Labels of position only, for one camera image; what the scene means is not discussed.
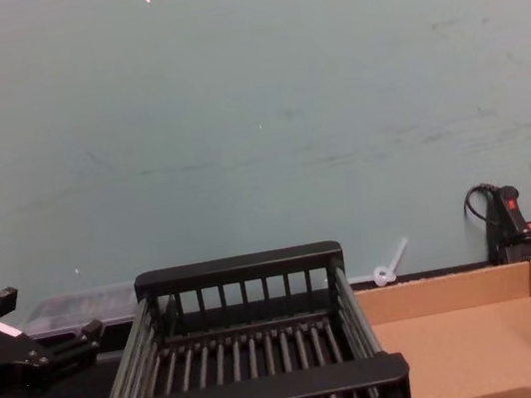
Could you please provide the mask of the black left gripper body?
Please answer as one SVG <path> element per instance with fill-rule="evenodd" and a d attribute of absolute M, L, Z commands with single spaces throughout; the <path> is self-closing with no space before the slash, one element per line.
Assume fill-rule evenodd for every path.
<path fill-rule="evenodd" d="M 49 354 L 19 329 L 0 322 L 0 394 L 43 389 L 49 382 Z"/>

